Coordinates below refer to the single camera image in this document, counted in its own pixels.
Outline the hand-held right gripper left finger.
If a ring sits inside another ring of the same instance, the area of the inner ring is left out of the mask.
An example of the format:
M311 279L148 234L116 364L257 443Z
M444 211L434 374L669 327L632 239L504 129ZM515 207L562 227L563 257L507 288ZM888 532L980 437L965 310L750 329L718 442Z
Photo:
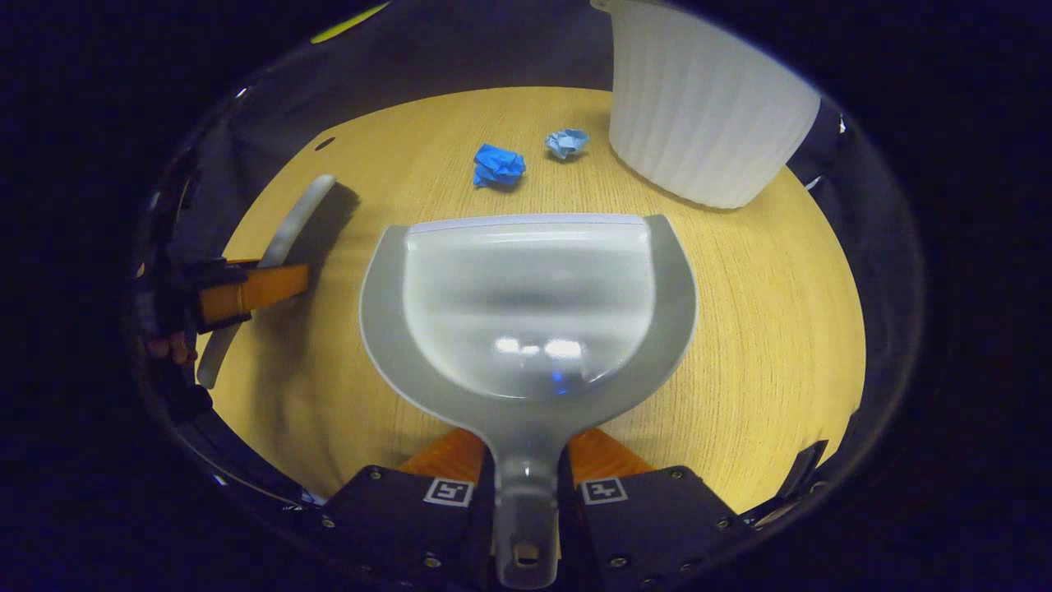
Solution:
M323 508L323 535L371 591L485 591L493 464L469 431L398 468L369 465Z

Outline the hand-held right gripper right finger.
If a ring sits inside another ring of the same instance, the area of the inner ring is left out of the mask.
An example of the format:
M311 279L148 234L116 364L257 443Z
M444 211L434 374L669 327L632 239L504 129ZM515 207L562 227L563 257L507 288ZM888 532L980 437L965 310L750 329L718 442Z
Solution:
M568 445L574 505L567 591L694 591L745 524L692 469L658 469L600 428Z

